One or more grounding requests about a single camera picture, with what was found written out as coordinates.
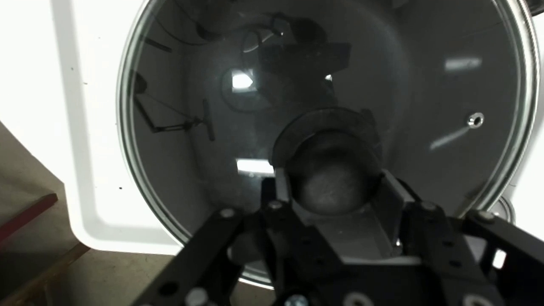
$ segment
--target screw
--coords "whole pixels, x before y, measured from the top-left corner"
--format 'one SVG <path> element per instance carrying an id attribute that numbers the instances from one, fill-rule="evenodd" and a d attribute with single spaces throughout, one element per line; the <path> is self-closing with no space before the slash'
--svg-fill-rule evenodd
<path id="1" fill-rule="evenodd" d="M 205 306 L 207 304 L 207 292 L 202 287 L 193 287 L 185 296 L 187 306 Z"/>
<path id="2" fill-rule="evenodd" d="M 348 292 L 343 297 L 343 306 L 374 306 L 372 299 L 362 292 Z"/>
<path id="3" fill-rule="evenodd" d="M 277 211 L 277 209 L 280 209 L 283 204 L 282 204 L 280 200 L 272 200 L 268 205 L 270 205 L 272 211 Z"/>
<path id="4" fill-rule="evenodd" d="M 465 126 L 469 129 L 479 129 L 484 122 L 484 115 L 481 112 L 474 112 L 469 115 L 469 119 L 465 120 Z"/>
<path id="5" fill-rule="evenodd" d="M 221 209 L 222 217 L 232 217 L 236 214 L 234 209 Z"/>
<path id="6" fill-rule="evenodd" d="M 493 306 L 493 302 L 477 294 L 465 294 L 462 297 L 462 306 Z"/>
<path id="7" fill-rule="evenodd" d="M 421 207 L 423 207 L 425 211 L 436 211 L 436 205 L 431 204 L 431 202 L 421 202 Z"/>
<path id="8" fill-rule="evenodd" d="M 477 217 L 479 217 L 481 221 L 493 222 L 494 214 L 489 212 L 489 211 L 477 211 Z"/>
<path id="9" fill-rule="evenodd" d="M 285 299 L 283 306 L 307 306 L 306 296 L 292 294 Z"/>

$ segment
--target circular rim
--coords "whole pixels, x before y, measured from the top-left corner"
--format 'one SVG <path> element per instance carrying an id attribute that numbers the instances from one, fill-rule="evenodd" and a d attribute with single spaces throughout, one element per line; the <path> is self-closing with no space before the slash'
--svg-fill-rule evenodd
<path id="1" fill-rule="evenodd" d="M 164 209 L 161 199 L 153 190 L 151 182 L 144 175 L 144 168 L 141 165 L 141 158 L 136 146 L 136 137 L 132 131 L 132 103 L 129 103 L 129 68 L 134 63 L 134 58 L 141 52 L 141 44 L 136 41 L 144 34 L 146 25 L 149 24 L 149 17 L 156 13 L 154 7 L 159 7 L 164 0 L 144 0 L 141 10 L 134 17 L 134 24 L 130 27 L 117 76 L 117 120 L 119 120 L 119 139 L 120 148 L 124 151 L 124 158 L 134 182 L 147 202 L 149 209 L 156 214 L 156 217 L 163 222 L 166 231 L 183 246 L 188 239 L 188 231 Z M 479 202 L 476 207 L 467 207 L 460 211 L 464 216 L 469 209 L 489 209 L 496 199 L 503 194 L 508 185 L 518 161 L 525 151 L 528 143 L 528 136 L 532 131 L 537 97 L 538 97 L 538 49 L 533 34 L 532 17 L 527 10 L 523 0 L 503 0 L 494 1 L 499 7 L 498 13 L 501 13 L 503 22 L 506 24 L 506 30 L 511 41 L 518 46 L 518 69 L 523 75 L 523 86 L 518 90 L 518 105 L 521 110 L 515 114 L 515 126 L 510 129 L 508 144 L 504 146 L 499 161 L 496 163 L 491 177 L 496 180 L 489 180 L 479 192 L 479 195 L 472 202 Z M 249 270 L 243 272 L 239 277 L 241 282 L 251 284 L 256 287 L 270 289 L 270 280 L 265 275 L 251 273 Z"/>

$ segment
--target red surface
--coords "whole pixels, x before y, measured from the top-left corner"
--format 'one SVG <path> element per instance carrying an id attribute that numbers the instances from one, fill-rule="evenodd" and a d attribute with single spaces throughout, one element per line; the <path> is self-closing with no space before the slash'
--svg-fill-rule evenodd
<path id="1" fill-rule="evenodd" d="M 25 211 L 18 212 L 13 219 L 6 221 L 0 226 L 0 246 L 20 228 L 28 224 L 34 217 L 37 217 L 40 212 L 47 211 L 56 202 L 56 194 L 47 194 L 37 202 L 34 202 Z"/>

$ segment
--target washing machine door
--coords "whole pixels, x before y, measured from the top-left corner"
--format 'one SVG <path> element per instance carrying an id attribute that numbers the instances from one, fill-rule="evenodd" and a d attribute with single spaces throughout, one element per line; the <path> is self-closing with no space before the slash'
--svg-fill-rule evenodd
<path id="1" fill-rule="evenodd" d="M 256 211 L 278 134 L 319 109 L 365 115 L 380 168 L 462 216 L 511 177 L 535 64 L 511 0 L 147 1 L 124 54 L 120 134 L 180 241 L 217 207 Z M 244 277 L 266 282 L 258 267 Z"/>

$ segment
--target floor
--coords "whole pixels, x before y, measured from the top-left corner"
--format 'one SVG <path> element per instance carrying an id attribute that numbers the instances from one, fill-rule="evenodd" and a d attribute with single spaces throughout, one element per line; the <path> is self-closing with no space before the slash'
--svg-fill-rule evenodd
<path id="1" fill-rule="evenodd" d="M 0 301 L 76 245 L 66 214 L 62 183 L 0 124 L 0 224 L 54 192 L 59 200 L 0 250 Z M 170 256 L 86 251 L 49 290 L 54 306 L 130 304 Z M 238 285 L 234 306 L 270 304 L 266 290 Z"/>

